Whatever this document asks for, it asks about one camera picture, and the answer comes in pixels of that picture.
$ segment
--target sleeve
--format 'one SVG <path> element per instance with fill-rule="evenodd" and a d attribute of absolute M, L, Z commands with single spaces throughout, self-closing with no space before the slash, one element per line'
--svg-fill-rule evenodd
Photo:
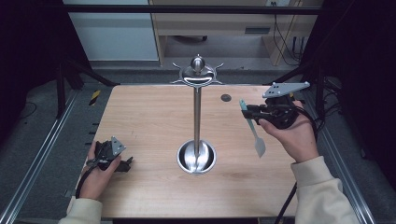
<path fill-rule="evenodd" d="M 69 214 L 59 224 L 98 224 L 101 221 L 102 204 L 92 199 L 76 199 Z"/>
<path fill-rule="evenodd" d="M 297 180 L 297 224 L 359 223 L 339 179 L 334 178 L 323 157 L 294 163 Z"/>

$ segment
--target dark floor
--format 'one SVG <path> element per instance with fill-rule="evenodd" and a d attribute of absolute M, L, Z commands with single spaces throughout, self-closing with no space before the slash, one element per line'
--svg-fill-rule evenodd
<path fill-rule="evenodd" d="M 235 41 L 244 47 L 234 48 Z M 171 38 L 165 55 L 167 65 L 164 67 L 144 67 L 139 70 L 97 70 L 97 72 L 121 83 L 168 84 L 178 78 L 178 71 L 171 65 L 171 62 L 186 65 L 190 63 L 191 57 L 198 50 L 200 52 L 197 53 L 203 55 L 207 63 L 229 64 L 224 65 L 218 71 L 218 79 L 225 84 L 269 83 L 293 68 L 284 64 L 273 67 L 269 63 L 260 38 L 227 39 L 222 36 L 210 36 L 206 43 L 197 42 L 194 39 Z M 81 91 L 71 91 L 67 88 L 68 96 L 77 94 L 76 102 L 18 213 L 17 220 L 20 223 L 56 223 L 54 220 L 65 216 L 70 199 L 64 197 L 64 192 L 67 189 L 73 189 L 77 184 L 81 165 L 89 148 L 88 144 L 94 138 L 97 124 L 100 122 L 111 93 L 110 87 L 86 75 L 82 75 L 82 78 L 85 85 Z M 21 113 L 21 119 L 15 125 L 12 135 L 0 146 L 1 211 L 6 209 L 55 122 L 57 113 L 55 84 L 51 81 L 29 92 L 28 103 Z M 97 90 L 101 93 L 96 104 L 89 105 L 93 92 Z M 337 102 L 333 95 L 327 100 L 329 102 L 327 106 Z M 375 223 L 396 223 L 396 193 L 380 172 L 377 164 L 361 158 L 359 145 L 343 115 L 335 112 L 327 117 L 326 128 L 342 158 L 346 161 L 364 201 L 375 218 Z M 338 176 L 333 161 L 328 157 L 329 152 L 323 136 L 319 137 L 318 145 L 332 173 Z M 272 223 L 274 220 L 261 218 L 260 221 L 264 224 Z"/>

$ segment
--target hand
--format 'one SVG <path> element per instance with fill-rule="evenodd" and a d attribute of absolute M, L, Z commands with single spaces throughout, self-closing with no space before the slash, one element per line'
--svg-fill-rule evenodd
<path fill-rule="evenodd" d="M 294 104 L 303 107 L 301 102 L 294 102 Z M 309 161 L 318 157 L 314 131 L 312 130 L 311 122 L 306 116 L 300 114 L 296 121 L 288 129 L 284 130 L 279 130 L 265 119 L 260 119 L 259 123 L 267 133 L 279 140 L 296 162 Z"/>
<path fill-rule="evenodd" d="M 88 160 L 95 158 L 95 146 L 96 143 L 92 142 L 90 151 L 88 152 Z M 99 167 L 94 168 L 82 185 L 79 198 L 93 199 L 97 201 L 107 187 L 108 181 L 119 166 L 120 161 L 121 156 L 118 156 L 113 162 L 111 162 L 105 171 L 99 169 Z M 84 174 L 88 169 L 88 166 L 84 167 L 82 173 Z"/>

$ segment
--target wooden tabletop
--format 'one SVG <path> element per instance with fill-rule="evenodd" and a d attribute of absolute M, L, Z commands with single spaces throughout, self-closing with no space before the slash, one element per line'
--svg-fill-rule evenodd
<path fill-rule="evenodd" d="M 259 158 L 239 100 L 264 104 L 264 86 L 202 88 L 201 139 L 217 152 L 212 170 L 189 175 L 177 164 L 177 150 L 193 139 L 193 88 L 117 86 L 95 136 L 116 136 L 133 156 L 128 173 L 114 174 L 102 195 L 103 217 L 275 217 L 295 182 L 292 158 L 256 126 L 266 143 Z M 221 100 L 222 94 L 232 97 Z M 286 216 L 294 216 L 293 200 Z"/>

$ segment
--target metal rail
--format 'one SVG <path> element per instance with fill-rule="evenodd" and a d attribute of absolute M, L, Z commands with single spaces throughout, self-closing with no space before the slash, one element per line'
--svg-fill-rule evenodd
<path fill-rule="evenodd" d="M 276 14 L 324 15 L 342 13 L 341 9 L 325 7 L 240 7 L 240 6 L 179 6 L 179 5 L 41 5 L 51 10 L 88 13 L 204 13 L 204 14 Z"/>
<path fill-rule="evenodd" d="M 47 138 L 44 140 L 43 145 L 38 150 L 37 155 L 35 156 L 35 159 L 32 162 L 25 177 L 18 186 L 18 189 L 14 193 L 6 209 L 2 212 L 0 216 L 1 224 L 13 223 L 18 213 L 20 212 L 21 207 L 23 206 L 30 190 L 32 189 L 33 184 L 38 178 L 41 168 L 43 167 L 44 162 L 46 161 L 48 155 L 50 154 L 52 147 L 56 139 L 58 138 L 58 135 L 61 132 L 70 114 L 70 111 L 73 108 L 77 96 L 78 96 L 78 91 L 72 91 L 72 94 L 68 99 L 68 102 L 66 104 L 66 109 L 63 115 L 59 119 L 55 120 L 51 130 L 49 131 L 49 134 L 47 135 Z"/>

